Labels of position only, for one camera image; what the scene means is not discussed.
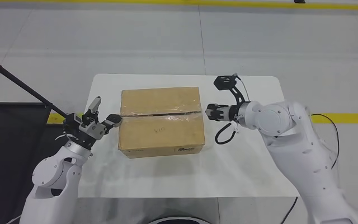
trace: box flap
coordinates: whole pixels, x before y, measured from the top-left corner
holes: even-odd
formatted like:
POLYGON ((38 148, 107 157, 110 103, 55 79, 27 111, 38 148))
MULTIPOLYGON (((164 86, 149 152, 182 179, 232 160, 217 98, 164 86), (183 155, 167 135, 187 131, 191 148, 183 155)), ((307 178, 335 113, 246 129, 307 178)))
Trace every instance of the box flap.
POLYGON ((199 88, 123 90, 121 116, 201 112, 199 88))
POLYGON ((121 150, 205 144, 201 114, 127 117, 119 133, 121 150))

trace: black pole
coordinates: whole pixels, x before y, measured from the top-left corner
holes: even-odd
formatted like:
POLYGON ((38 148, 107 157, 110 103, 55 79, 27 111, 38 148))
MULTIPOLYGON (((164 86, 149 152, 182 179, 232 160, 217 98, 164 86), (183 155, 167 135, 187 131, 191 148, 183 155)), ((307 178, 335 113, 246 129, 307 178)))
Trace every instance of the black pole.
POLYGON ((58 114, 60 114, 61 116, 63 116, 64 118, 67 117, 67 114, 65 112, 63 112, 62 110, 60 110, 58 107, 56 107, 55 105, 53 105, 50 101, 48 101, 47 99, 45 99, 43 96, 41 96, 40 94, 38 94, 35 90, 33 90, 30 86, 28 86, 27 84, 23 83, 21 80, 19 80, 18 78, 16 78, 13 74, 11 74, 8 70, 4 69, 2 66, 0 66, 0 73, 3 74, 6 78, 8 78, 9 80, 11 80, 12 82, 14 82, 16 85, 20 86, 21 88, 23 88, 25 91, 27 91, 29 94, 31 94, 32 96, 35 96, 38 100, 40 100, 41 102, 43 102, 44 104, 46 104, 47 106, 49 106, 51 109, 53 109, 54 111, 56 111, 58 114))

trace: yellow floor line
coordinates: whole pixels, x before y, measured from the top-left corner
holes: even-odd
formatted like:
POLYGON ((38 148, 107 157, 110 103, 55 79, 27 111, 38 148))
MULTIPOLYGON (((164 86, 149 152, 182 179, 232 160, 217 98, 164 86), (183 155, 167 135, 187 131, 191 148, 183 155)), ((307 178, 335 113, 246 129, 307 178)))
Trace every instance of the yellow floor line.
POLYGON ((0 2, 42 2, 42 3, 129 3, 129 4, 180 4, 229 7, 262 8, 306 8, 315 10, 358 10, 358 4, 306 3, 294 2, 247 2, 210 0, 0 0, 0 2))
MULTIPOLYGON (((323 114, 333 120, 336 124, 358 124, 358 114, 323 114)), ((50 114, 47 124, 62 124, 64 118, 59 114, 50 114)), ((330 124, 331 122, 322 116, 313 116, 312 122, 315 124, 330 124)))

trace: black cable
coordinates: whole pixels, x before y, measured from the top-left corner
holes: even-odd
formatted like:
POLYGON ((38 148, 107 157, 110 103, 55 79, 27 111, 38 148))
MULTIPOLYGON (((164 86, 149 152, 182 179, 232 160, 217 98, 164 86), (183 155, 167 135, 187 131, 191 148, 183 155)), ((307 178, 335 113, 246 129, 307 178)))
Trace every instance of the black cable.
MULTIPOLYGON (((325 116, 325 115, 323 115, 323 114, 311 114, 311 116, 315 116, 315 115, 317 115, 317 116, 322 116, 322 117, 327 118, 327 119, 333 124, 333 126, 335 127, 336 136, 337 136, 337 145, 338 145, 338 146, 337 146, 337 156, 336 156, 336 159, 335 159, 335 161, 334 161, 334 163, 333 163, 333 165, 332 165, 332 167, 331 167, 331 169, 333 169, 334 166, 335 166, 336 163, 337 163, 338 156, 340 155, 340 137, 339 137, 339 135, 338 135, 338 129, 337 129, 336 124, 333 122, 333 120, 332 120, 331 118, 329 118, 329 117, 327 117, 327 116, 325 116)), ((282 220, 281 224, 284 224, 284 222, 286 221, 287 217, 289 216, 289 214, 291 213, 291 211, 292 211, 293 208, 295 207, 296 202, 297 202, 297 199, 298 199, 298 197, 295 198, 294 203, 292 204, 290 210, 287 212, 286 216, 285 216, 284 219, 282 220)))
POLYGON ((220 129, 220 130, 217 132, 217 134, 215 135, 215 142, 216 142, 217 144, 226 144, 226 143, 230 142, 230 141, 234 138, 234 136, 235 136, 235 134, 236 134, 236 131, 233 131, 233 133, 231 134, 231 137, 230 137, 229 139, 227 139, 226 141, 224 141, 224 142, 219 142, 219 140, 218 140, 219 135, 220 135, 223 131, 225 131, 228 127, 230 127, 230 125, 231 125, 231 123, 228 123, 227 125, 225 125, 222 129, 220 129))
POLYGON ((295 207, 296 202, 297 202, 298 197, 295 198, 295 201, 293 203, 293 205, 291 206, 290 210, 287 212, 286 216, 284 217, 284 219, 282 220, 281 224, 284 224, 284 222, 286 221, 287 217, 289 216, 289 214, 291 213, 292 209, 295 207))
POLYGON ((335 166, 335 164, 337 163, 338 156, 340 155, 340 137, 339 137, 339 135, 338 135, 338 129, 337 129, 336 124, 335 124, 335 123, 333 122, 333 120, 330 119, 329 117, 327 117, 327 116, 325 116, 325 115, 323 115, 323 114, 311 114, 311 116, 315 116, 315 115, 319 115, 319 116, 322 116, 322 117, 324 117, 324 118, 327 118, 327 119, 333 124, 333 126, 335 127, 336 136, 337 136, 337 156, 336 156, 336 159, 335 159, 335 161, 334 161, 334 163, 333 163, 333 165, 332 165, 332 167, 331 167, 331 169, 333 169, 334 166, 335 166))

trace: gray floor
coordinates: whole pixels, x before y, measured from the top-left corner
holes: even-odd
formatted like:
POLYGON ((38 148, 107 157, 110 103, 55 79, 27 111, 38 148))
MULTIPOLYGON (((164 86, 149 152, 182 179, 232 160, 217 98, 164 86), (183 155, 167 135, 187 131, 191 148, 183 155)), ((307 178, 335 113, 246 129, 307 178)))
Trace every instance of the gray floor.
MULTIPOLYGON (((98 73, 276 76, 315 113, 357 113, 358 12, 101 4, 0 4, 0 63, 67 112, 98 73)), ((0 77, 0 101, 35 101, 0 77)), ((358 207, 357 125, 339 125, 342 189, 358 207)), ((329 125, 317 126, 332 146, 329 125)), ((74 223, 190 214, 277 224, 294 198, 78 200, 74 223)), ((299 200, 287 224, 305 223, 299 200)))

